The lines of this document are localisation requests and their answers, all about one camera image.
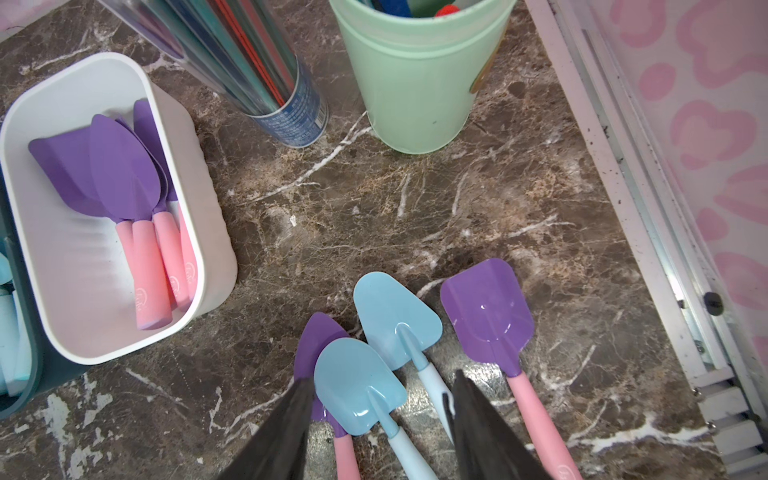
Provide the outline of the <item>teal round shovel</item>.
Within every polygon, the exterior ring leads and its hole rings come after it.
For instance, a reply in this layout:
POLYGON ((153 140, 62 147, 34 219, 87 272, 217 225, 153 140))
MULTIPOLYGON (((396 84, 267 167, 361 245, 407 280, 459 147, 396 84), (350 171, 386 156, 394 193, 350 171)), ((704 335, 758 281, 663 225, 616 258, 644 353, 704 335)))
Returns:
POLYGON ((31 374, 31 342, 9 260, 1 254, 1 394, 20 396, 31 374))

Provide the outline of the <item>purple square shovel pink handle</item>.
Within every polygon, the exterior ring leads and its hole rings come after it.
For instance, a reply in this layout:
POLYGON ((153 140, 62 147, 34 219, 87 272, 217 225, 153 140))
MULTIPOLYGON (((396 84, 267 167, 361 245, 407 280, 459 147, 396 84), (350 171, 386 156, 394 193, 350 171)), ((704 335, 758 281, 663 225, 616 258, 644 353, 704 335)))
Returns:
POLYGON ((91 127, 86 126, 29 142, 28 150, 63 202, 72 210, 115 223, 122 250, 134 276, 133 222, 120 216, 99 195, 90 157, 91 127))

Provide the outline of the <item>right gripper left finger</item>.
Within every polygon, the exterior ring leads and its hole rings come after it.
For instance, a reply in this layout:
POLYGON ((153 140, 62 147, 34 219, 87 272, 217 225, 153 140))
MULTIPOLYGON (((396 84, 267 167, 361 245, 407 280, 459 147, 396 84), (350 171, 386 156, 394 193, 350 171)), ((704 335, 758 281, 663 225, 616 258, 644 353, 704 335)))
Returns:
POLYGON ((314 397, 311 379, 295 381, 217 479, 303 479, 314 397))

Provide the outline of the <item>white storage box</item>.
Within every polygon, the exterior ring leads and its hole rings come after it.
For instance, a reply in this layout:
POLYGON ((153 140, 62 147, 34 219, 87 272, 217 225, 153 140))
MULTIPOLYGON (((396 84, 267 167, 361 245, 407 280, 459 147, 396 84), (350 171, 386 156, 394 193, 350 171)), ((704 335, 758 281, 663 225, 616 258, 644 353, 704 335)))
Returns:
POLYGON ((193 120, 131 58, 89 56, 22 94, 1 129, 1 168, 41 325, 53 347, 84 365, 104 363, 184 329, 231 294, 237 260, 193 120), (133 281, 114 224, 65 205, 28 145, 87 125, 96 114, 130 116, 146 99, 159 130, 197 262, 190 306, 168 326, 137 327, 133 281))

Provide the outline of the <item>dark teal storage box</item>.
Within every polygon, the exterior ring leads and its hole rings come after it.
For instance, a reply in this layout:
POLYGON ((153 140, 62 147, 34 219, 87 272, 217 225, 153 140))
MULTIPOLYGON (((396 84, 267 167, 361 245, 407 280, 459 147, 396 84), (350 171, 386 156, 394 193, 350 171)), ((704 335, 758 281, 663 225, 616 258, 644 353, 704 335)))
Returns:
POLYGON ((1 188, 1 417, 33 397, 82 375, 85 365, 62 356, 49 341, 33 293, 15 219, 1 188))

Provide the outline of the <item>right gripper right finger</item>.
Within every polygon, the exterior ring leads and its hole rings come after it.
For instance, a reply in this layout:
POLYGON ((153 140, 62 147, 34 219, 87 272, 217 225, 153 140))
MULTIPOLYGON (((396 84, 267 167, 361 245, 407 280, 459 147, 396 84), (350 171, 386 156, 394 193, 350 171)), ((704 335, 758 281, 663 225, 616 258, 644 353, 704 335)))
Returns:
POLYGON ((461 370, 455 372, 453 398, 442 397, 462 479, 550 480, 490 401, 461 370))

